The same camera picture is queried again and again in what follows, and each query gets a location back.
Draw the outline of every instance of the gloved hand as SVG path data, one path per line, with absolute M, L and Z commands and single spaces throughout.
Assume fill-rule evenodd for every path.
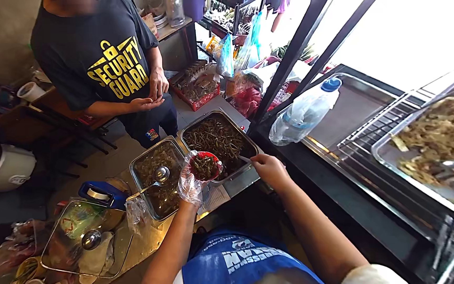
M 209 180 L 198 180 L 194 176 L 194 174 L 192 173 L 192 165 L 190 163 L 192 161 L 192 158 L 199 155 L 200 153 L 201 155 L 213 155 L 209 152 L 190 151 L 185 156 L 183 168 L 180 173 L 180 180 L 178 182 L 178 194 L 180 195 L 180 197 L 186 202 L 190 202 L 198 206 L 201 206 L 203 202 L 203 189 L 208 185 L 210 181 L 218 176 L 217 174 L 216 176 L 211 177 L 211 179 Z M 221 161 L 219 161 L 216 157 L 214 158 L 217 160 L 216 165 L 218 167 L 218 173 L 220 173 L 224 169 L 224 167 Z

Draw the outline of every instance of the dark t-shirt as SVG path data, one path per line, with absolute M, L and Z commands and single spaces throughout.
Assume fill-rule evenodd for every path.
M 76 17 L 56 16 L 41 5 L 32 31 L 36 60 L 72 110 L 97 100 L 129 103 L 149 95 L 145 55 L 158 46 L 157 39 L 131 0 L 96 3 L 94 14 Z

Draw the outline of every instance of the padlock logo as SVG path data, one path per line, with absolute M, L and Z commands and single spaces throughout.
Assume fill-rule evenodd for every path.
M 101 48 L 102 48 L 102 50 L 104 50 L 104 52 L 103 52 L 104 57 L 106 57 L 106 59 L 108 61 L 111 61 L 113 58 L 115 58 L 118 55 L 117 49 L 115 47 L 112 47 L 111 44 L 107 40 L 103 40 L 101 42 Z

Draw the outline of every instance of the rice cooker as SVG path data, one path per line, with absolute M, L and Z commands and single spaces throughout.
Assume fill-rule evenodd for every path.
M 0 192 L 18 188 L 30 177 L 36 165 L 32 152 L 13 145 L 0 145 Z

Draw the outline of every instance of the stainless steel tray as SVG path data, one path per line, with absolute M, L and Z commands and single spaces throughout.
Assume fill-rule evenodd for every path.
M 190 148 L 187 145 L 187 143 L 185 143 L 185 140 L 183 139 L 183 133 L 187 132 L 187 130 L 191 130 L 191 129 L 195 128 L 196 126 L 198 126 L 198 124 L 201 121 L 203 121 L 204 119 L 206 119 L 206 118 L 208 118 L 209 116 L 212 116 L 212 115 L 221 115 L 221 116 L 223 116 L 226 119 L 226 121 L 228 121 L 230 123 L 230 125 L 232 125 L 234 127 L 234 129 L 241 134 L 241 137 L 243 137 L 245 139 L 245 142 L 247 142 L 249 145 L 253 146 L 255 155 L 259 154 L 258 147 L 255 145 L 255 143 L 252 141 L 252 139 L 250 139 L 248 137 L 248 135 L 246 135 L 246 133 L 243 132 L 241 130 L 241 128 L 239 128 L 239 126 L 234 122 L 234 120 L 232 120 L 221 108 L 219 108 L 219 110 L 214 110 L 214 111 L 211 111 L 209 113 L 206 113 L 206 114 L 200 116 L 196 120 L 192 121 L 192 123 L 187 125 L 185 128 L 183 128 L 183 130 L 178 132 L 178 140 L 186 148 L 184 150 L 186 150 L 187 153 L 190 152 Z M 250 167 L 250 164 L 246 164 L 246 165 L 244 165 L 241 168 L 237 169 L 236 171 L 234 171 L 233 173 L 231 173 L 230 175 L 228 175 L 227 177 L 225 177 L 222 180 L 219 180 L 219 181 L 213 180 L 213 181 L 211 181 L 211 186 L 217 187 L 217 186 L 223 184 L 227 180 L 234 179 L 238 175 L 240 175 L 243 171 L 247 170 L 249 167 Z
M 393 171 L 407 182 L 412 184 L 417 189 L 424 192 L 426 195 L 430 196 L 434 200 L 438 201 L 440 204 L 444 205 L 448 209 L 454 212 L 454 203 L 450 200 L 454 200 L 454 189 L 444 186 L 432 186 L 430 184 L 422 184 L 419 181 L 413 179 L 403 171 L 399 170 L 397 167 L 398 161 L 402 158 L 412 159 L 418 155 L 417 151 L 408 151 L 401 152 L 397 147 L 392 146 L 389 142 L 392 135 L 396 135 L 401 132 L 406 126 L 411 124 L 413 121 L 417 120 L 426 110 L 426 106 L 440 100 L 444 97 L 454 95 L 454 84 L 444 90 L 441 94 L 438 94 L 434 99 L 429 102 L 426 102 L 422 106 L 422 109 L 408 115 L 408 117 L 402 120 L 397 126 L 395 126 L 391 131 L 387 132 L 380 140 L 375 142 L 371 148 L 371 153 L 375 159 L 389 170 Z
M 140 196 L 143 198 L 143 200 L 148 204 L 148 207 L 149 207 L 149 211 L 150 211 L 150 216 L 152 216 L 152 219 L 154 219 L 155 221 L 164 221 L 166 220 L 169 216 L 173 215 L 178 209 L 174 210 L 173 212 L 171 212 L 170 214 L 168 214 L 167 216 L 159 216 L 156 212 L 155 212 L 155 209 L 153 207 L 153 204 L 150 202 L 150 199 L 145 195 L 145 192 L 143 192 L 142 190 L 144 189 L 143 186 L 142 186 L 142 182 L 141 180 L 139 179 L 135 169 L 134 169 L 134 166 L 136 164 L 136 162 L 141 159 L 142 157 L 145 157 L 148 155 L 148 153 L 152 152 L 155 148 L 157 148 L 158 146 L 160 146 L 161 144 L 163 143 L 171 143 L 174 145 L 174 147 L 176 147 L 178 153 L 180 154 L 181 158 L 184 160 L 185 159 L 185 153 L 182 149 L 182 147 L 180 147 L 177 143 L 177 141 L 175 140 L 174 137 L 172 136 L 168 136 L 164 139 L 162 139 L 161 141 L 159 141 L 157 144 L 153 145 L 152 147 L 148 148 L 145 152 L 143 152 L 141 155 L 139 155 L 137 158 L 135 158 L 129 165 L 129 171 L 131 172 L 131 175 L 134 179 L 134 182 L 138 188 L 138 191 L 140 193 Z

